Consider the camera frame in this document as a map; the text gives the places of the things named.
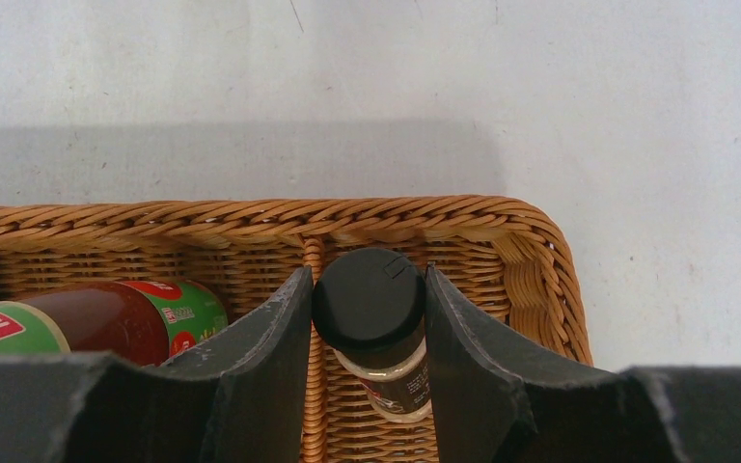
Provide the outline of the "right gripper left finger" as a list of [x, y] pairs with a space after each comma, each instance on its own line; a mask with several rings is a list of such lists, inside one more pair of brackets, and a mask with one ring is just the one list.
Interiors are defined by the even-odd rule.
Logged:
[[159, 367], [0, 355], [0, 462], [295, 462], [312, 272]]

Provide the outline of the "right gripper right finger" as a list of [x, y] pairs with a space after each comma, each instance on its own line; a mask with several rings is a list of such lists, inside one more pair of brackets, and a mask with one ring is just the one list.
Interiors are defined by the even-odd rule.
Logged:
[[741, 462], [741, 367], [613, 373], [565, 358], [426, 271], [444, 462]]

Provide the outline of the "yellow-cap sauce bottle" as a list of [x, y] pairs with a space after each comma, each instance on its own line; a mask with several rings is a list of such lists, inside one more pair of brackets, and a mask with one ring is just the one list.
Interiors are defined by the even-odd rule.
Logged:
[[157, 366], [229, 323], [215, 292], [192, 281], [77, 284], [0, 301], [0, 354], [110, 351]]

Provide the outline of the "small black pepper jar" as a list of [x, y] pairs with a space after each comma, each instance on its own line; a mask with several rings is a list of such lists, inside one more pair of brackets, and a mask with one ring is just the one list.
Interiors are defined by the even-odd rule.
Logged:
[[423, 271], [375, 247], [335, 259], [314, 288], [317, 333], [389, 422], [418, 422], [431, 411], [425, 300]]

